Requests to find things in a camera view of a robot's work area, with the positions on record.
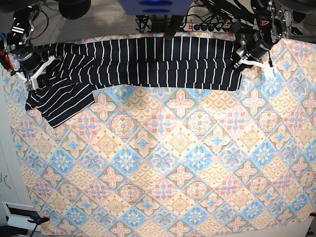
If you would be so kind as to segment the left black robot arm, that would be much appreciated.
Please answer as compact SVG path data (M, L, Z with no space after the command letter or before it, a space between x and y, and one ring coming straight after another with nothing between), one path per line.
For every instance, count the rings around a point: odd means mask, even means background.
M253 34L237 35L240 47L236 50L233 68L243 70L255 66L273 75L275 67L271 58L268 64L262 63L261 58L265 54L269 55L272 47L288 36L285 12L295 9L300 3L298 0L252 0L257 30Z

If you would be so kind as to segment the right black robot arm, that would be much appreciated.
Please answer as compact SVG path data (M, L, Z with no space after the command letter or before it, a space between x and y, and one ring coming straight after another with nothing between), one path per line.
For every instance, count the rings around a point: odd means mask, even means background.
M13 11L13 25L8 34L0 35L0 63L12 75L17 75L26 91L48 85L46 68L55 56L43 58L31 43L34 21L42 12L39 0L13 0L3 2L0 9Z

